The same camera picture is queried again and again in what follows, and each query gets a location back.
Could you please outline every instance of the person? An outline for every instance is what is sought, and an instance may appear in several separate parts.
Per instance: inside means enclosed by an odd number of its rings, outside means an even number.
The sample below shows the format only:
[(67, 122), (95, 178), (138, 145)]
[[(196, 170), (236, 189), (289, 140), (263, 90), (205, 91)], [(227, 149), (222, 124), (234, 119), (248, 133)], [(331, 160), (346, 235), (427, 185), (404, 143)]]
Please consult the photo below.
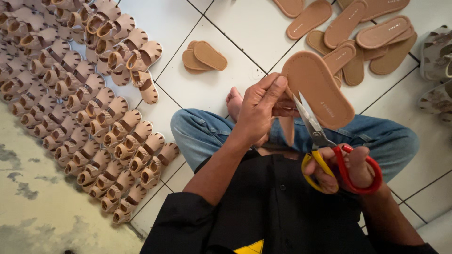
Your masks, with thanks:
[[(243, 98), (232, 88), (226, 103), (235, 125), (201, 110), (176, 112), (171, 129), (195, 175), (183, 192), (167, 196), (141, 253), (436, 253), (400, 212), (385, 183), (373, 194), (353, 194), (311, 160), (305, 174), (313, 174), (325, 190), (341, 187), (331, 194), (313, 189), (301, 172), (300, 158), (312, 142), (299, 118), (296, 153), (257, 149), (264, 143), (286, 144), (274, 119), (297, 116), (286, 88), (287, 79), (279, 73), (249, 87)], [(389, 181), (419, 146), (410, 129), (361, 115), (325, 133), (354, 148), (345, 161), (352, 183), (361, 188), (373, 181), (368, 154)], [(319, 152), (333, 167), (331, 148)], [(368, 236), (358, 225), (361, 211)]]

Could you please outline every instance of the white tile floor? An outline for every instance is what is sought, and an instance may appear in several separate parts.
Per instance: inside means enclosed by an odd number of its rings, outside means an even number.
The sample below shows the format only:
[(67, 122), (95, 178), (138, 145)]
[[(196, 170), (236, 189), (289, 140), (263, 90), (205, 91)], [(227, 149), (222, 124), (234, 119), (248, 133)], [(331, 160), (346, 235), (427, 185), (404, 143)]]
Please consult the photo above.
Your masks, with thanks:
[[(306, 6), (313, 1), (306, 0)], [(319, 30), (324, 31), (341, 12), (337, 3), (330, 2), (333, 16)], [(164, 47), (162, 58), (151, 67), (160, 99), (156, 105), (139, 104), (140, 94), (130, 84), (111, 87), (125, 96), (131, 107), (137, 106), (143, 119), (152, 121), (154, 130), (163, 133), (166, 141), (174, 140), (170, 119), (178, 109), (199, 108), (225, 117), (224, 98), (232, 86), (244, 92), (267, 73), (280, 71), (293, 53), (312, 50), (305, 38), (287, 38), (285, 30), (291, 19), (272, 0), (122, 0), (119, 7), (135, 18), (137, 27), (144, 29), (150, 40)], [(369, 72), (367, 62), (364, 82), (341, 89), (356, 113), (396, 121), (419, 136), (419, 153), (389, 182), (402, 212), (416, 228), (452, 208), (452, 131), (441, 125), (437, 116), (416, 109), (419, 96), (439, 83), (421, 79), (415, 58), (428, 31), (443, 24), (452, 26), (451, 7), (450, 0), (411, 1), (402, 11), (360, 24), (354, 34), (396, 14), (407, 15), (419, 35), (411, 51), (414, 57), (407, 56), (395, 72), (385, 76)], [(222, 72), (188, 74), (181, 54), (192, 40), (208, 41), (228, 59), (228, 67)], [(132, 224), (147, 235), (166, 196), (181, 191), (192, 176), (179, 156), (163, 173), (163, 181), (139, 205)]]

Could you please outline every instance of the jeans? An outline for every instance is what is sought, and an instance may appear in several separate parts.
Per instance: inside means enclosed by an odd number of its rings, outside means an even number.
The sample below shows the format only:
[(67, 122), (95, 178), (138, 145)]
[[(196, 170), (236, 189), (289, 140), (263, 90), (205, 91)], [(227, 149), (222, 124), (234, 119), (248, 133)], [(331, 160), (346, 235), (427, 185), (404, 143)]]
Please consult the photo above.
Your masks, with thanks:
[[(295, 119), (293, 149), (309, 153), (312, 141), (301, 118)], [(190, 168), (194, 171), (205, 159), (212, 156), (228, 138), (234, 124), (216, 114), (199, 109), (181, 109), (171, 119), (171, 131)], [(419, 141), (407, 127), (387, 119), (355, 115), (344, 128), (324, 129), (329, 140), (352, 147), (366, 146), (388, 182), (416, 155)], [(269, 142), (287, 145), (279, 121), (270, 130)]]

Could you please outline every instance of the yellow scissors handle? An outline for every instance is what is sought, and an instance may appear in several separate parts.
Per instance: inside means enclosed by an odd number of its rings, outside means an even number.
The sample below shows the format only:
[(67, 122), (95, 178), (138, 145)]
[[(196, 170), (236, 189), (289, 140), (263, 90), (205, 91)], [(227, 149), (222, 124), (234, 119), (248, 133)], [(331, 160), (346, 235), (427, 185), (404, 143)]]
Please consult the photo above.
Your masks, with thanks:
[(322, 187), (320, 187), (318, 184), (316, 184), (312, 178), (309, 175), (305, 175), (305, 168), (309, 163), (309, 160), (314, 157), (314, 159), (317, 161), (317, 163), (320, 165), (320, 167), (323, 169), (323, 171), (327, 174), (329, 174), (330, 176), (336, 178), (333, 174), (333, 172), (331, 172), (331, 169), (328, 167), (328, 165), (325, 163), (325, 161), (323, 160), (322, 156), (320, 155), (319, 151), (312, 151), (312, 156), (310, 154), (306, 154), (305, 157), (303, 158), (303, 161), (301, 163), (301, 172), (303, 173), (303, 176), (305, 177), (306, 181), (316, 190), (320, 191), (321, 193), (325, 193), (322, 189)]

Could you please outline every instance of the hand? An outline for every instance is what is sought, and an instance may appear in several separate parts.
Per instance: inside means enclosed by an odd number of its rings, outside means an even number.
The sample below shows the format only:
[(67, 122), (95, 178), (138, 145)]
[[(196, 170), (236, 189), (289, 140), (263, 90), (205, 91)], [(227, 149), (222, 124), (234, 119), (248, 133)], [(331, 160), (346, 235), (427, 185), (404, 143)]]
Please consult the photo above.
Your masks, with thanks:
[[(319, 153), (323, 160), (327, 163), (330, 169), (335, 173), (336, 179), (325, 173), (319, 166), (317, 161), (312, 158), (305, 168), (304, 174), (314, 174), (315, 178), (319, 182), (320, 187), (327, 194), (333, 194), (338, 191), (336, 185), (346, 191), (351, 190), (342, 182), (339, 170), (337, 170), (337, 160), (333, 150), (329, 147), (320, 148)], [(365, 146), (359, 146), (353, 149), (350, 154), (342, 151), (345, 161), (345, 167), (348, 169), (348, 176), (353, 185), (358, 188), (367, 188), (373, 182), (373, 170), (372, 167), (366, 162), (366, 157), (369, 155), (369, 148)]]
[(295, 103), (284, 93), (287, 79), (272, 73), (249, 87), (231, 136), (244, 145), (261, 146), (268, 140), (273, 116), (299, 116)]

